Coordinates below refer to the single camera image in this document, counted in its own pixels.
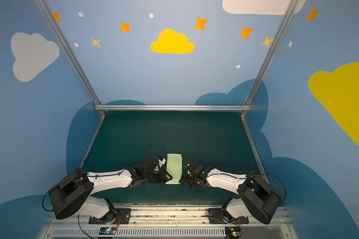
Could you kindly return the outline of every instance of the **green table surface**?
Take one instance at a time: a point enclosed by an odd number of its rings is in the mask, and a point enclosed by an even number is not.
[[[238,112],[110,111],[85,160],[87,172],[109,172],[141,163],[156,145],[162,153],[194,157],[204,167],[259,172]],[[153,155],[161,151],[157,147]],[[150,184],[101,191],[114,203],[224,204],[237,194],[220,188],[197,192],[184,185]]]

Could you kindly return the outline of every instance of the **light green rectangular sheet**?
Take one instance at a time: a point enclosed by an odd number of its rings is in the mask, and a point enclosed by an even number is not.
[[[173,179],[166,182],[166,184],[180,184],[182,174],[182,156],[176,153],[168,153],[166,171],[173,177]]]

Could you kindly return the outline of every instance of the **robotic arm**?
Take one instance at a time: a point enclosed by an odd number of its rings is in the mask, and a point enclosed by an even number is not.
[[[97,218],[98,224],[112,224],[117,211],[109,199],[90,196],[99,191],[112,188],[126,188],[142,184],[165,183],[172,179],[161,166],[162,157],[146,157],[144,162],[114,172],[94,173],[78,168],[63,178],[49,191],[53,211],[57,219],[64,219],[75,213]],[[240,199],[228,200],[222,207],[222,213],[229,218],[252,215],[264,224],[269,224],[281,197],[256,173],[231,174],[210,167],[204,168],[194,158],[185,163],[181,184],[191,188],[219,187],[240,196]]]

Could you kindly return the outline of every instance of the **yellow star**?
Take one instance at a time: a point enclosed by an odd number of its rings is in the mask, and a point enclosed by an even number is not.
[[[264,41],[261,45],[266,45],[269,48],[269,43],[274,39],[269,39],[269,36],[266,36],[266,41]]]
[[[129,24],[130,23],[124,24],[124,23],[120,22],[120,24],[121,24],[121,32],[123,32],[123,31],[130,32],[129,31]]]
[[[208,19],[202,20],[202,19],[197,18],[197,25],[196,25],[196,27],[194,27],[194,30],[202,29],[205,31],[205,23],[207,22],[207,20]]]
[[[93,40],[92,45],[97,45],[98,47],[100,47],[100,46],[98,45],[98,42],[101,41],[101,40],[95,41],[93,38],[92,38],[92,40]]]
[[[310,12],[310,14],[306,17],[306,19],[309,19],[310,22],[312,22],[312,20],[314,20],[315,15],[318,13],[319,11],[316,11],[314,7],[312,7],[312,10]]]
[[[61,22],[60,18],[58,17],[58,13],[53,13],[53,16],[56,18],[56,21]]]
[[[246,27],[244,27],[243,31],[242,31],[242,34],[239,36],[239,38],[241,37],[245,37],[247,39],[249,39],[249,35],[250,35],[250,32],[253,30],[252,29],[247,29]]]

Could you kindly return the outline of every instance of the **yellow cloud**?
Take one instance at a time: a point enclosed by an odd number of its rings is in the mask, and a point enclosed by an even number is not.
[[[340,127],[359,145],[359,62],[332,73],[317,72],[309,80],[314,96]]]
[[[150,46],[156,53],[190,53],[194,50],[193,43],[187,40],[183,33],[177,33],[173,29],[165,29]]]

